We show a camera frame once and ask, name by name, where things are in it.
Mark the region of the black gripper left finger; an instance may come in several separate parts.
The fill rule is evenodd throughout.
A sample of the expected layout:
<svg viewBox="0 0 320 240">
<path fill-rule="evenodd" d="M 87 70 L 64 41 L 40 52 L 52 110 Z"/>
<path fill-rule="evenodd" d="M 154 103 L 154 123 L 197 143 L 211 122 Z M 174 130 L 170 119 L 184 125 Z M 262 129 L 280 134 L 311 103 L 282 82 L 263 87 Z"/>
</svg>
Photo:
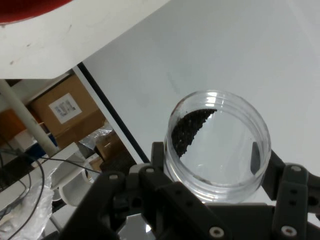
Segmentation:
<svg viewBox="0 0 320 240">
<path fill-rule="evenodd" d="M 182 183 L 164 173 L 164 144 L 151 163 L 128 175 L 102 173 L 62 230 L 64 240 L 117 240 L 130 215 L 141 214 L 158 240 L 231 240 L 233 233 Z"/>
</svg>

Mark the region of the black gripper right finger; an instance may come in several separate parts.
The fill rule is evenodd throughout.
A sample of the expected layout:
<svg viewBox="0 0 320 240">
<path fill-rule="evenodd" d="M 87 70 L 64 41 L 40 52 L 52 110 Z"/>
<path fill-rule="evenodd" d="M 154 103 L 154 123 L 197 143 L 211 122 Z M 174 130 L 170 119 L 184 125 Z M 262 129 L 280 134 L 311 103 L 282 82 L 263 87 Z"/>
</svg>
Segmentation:
<svg viewBox="0 0 320 240">
<path fill-rule="evenodd" d="M 252 143 L 250 170 L 253 189 L 262 187 L 275 206 L 250 208 L 252 240 L 318 240 L 320 228 L 308 214 L 320 216 L 320 178 L 301 165 L 284 163 L 273 151 L 263 162 L 262 151 Z"/>
</svg>

